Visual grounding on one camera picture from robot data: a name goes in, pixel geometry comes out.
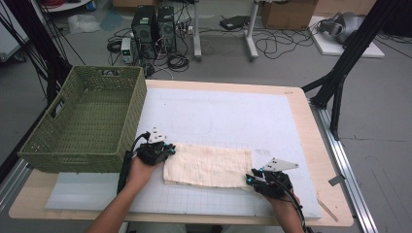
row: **forearm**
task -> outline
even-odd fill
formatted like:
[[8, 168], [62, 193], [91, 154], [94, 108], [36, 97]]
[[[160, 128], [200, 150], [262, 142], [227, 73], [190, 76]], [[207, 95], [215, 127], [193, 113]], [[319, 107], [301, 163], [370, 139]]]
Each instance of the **forearm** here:
[[276, 219], [286, 233], [303, 233], [300, 217], [288, 196], [283, 197], [283, 200], [269, 197], [266, 197], [266, 199], [272, 206]]
[[89, 232], [117, 233], [141, 187], [126, 186], [88, 228]]

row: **wooden table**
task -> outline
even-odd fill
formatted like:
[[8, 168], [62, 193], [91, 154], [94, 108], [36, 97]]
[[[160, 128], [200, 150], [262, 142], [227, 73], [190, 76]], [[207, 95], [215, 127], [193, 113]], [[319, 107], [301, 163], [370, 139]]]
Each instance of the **wooden table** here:
[[[194, 90], [236, 91], [285, 95], [290, 103], [299, 140], [306, 156], [309, 172], [316, 188], [323, 212], [319, 219], [307, 219], [308, 226], [350, 226], [352, 214], [340, 184], [331, 186], [328, 181], [336, 176], [319, 128], [312, 115], [306, 96], [298, 87], [247, 85], [231, 83], [191, 83], [146, 81], [148, 87]], [[13, 218], [35, 219], [95, 219], [99, 212], [46, 210], [58, 174], [34, 170], [9, 211]], [[188, 216], [169, 214], [130, 213], [126, 221], [185, 222], [210, 224], [277, 224], [270, 217], [249, 216]]]

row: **white board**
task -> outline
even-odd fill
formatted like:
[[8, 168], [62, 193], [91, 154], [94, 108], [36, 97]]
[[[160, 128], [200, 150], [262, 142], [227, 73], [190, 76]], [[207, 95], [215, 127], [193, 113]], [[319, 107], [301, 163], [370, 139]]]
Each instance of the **white board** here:
[[[309, 25], [314, 25], [315, 23], [326, 19], [325, 17], [312, 17]], [[317, 29], [310, 30], [312, 36], [315, 40], [316, 46], [322, 55], [341, 55], [343, 53], [342, 45], [339, 44], [333, 37], [329, 36], [327, 32], [317, 33]], [[378, 47], [372, 42], [369, 47], [364, 51], [361, 57], [370, 58], [383, 58], [385, 54], [379, 50]]]
[[[256, 168], [262, 167], [272, 157], [298, 163], [298, 169], [286, 173], [290, 175], [294, 191], [304, 207], [303, 213], [309, 218], [322, 216], [285, 96], [149, 88], [137, 135], [151, 131], [154, 126], [168, 136], [167, 143], [250, 149]], [[60, 174], [47, 208], [103, 210], [116, 193], [117, 183], [114, 181], [118, 174], [111, 176], [109, 179], [91, 174]], [[77, 181], [81, 184], [75, 188], [74, 183]], [[94, 185], [88, 188], [85, 181]], [[154, 172], [130, 211], [187, 215], [272, 215], [267, 201], [254, 192], [236, 188], [164, 184], [161, 169]]]

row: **beige towel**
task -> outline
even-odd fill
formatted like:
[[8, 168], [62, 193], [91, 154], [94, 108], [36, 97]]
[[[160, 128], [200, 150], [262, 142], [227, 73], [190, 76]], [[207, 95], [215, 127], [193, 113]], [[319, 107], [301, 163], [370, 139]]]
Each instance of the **beige towel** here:
[[220, 149], [175, 144], [163, 170], [166, 183], [188, 183], [208, 187], [248, 187], [246, 173], [251, 173], [249, 150]]

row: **desktop computer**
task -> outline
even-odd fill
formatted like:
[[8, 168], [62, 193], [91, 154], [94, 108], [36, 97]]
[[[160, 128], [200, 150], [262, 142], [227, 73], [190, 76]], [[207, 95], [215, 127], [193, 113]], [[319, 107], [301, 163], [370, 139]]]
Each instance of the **desktop computer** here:
[[176, 31], [173, 7], [158, 9], [157, 23], [161, 38], [161, 52], [176, 52]]
[[139, 58], [155, 59], [160, 50], [160, 36], [155, 6], [138, 6], [131, 23]]

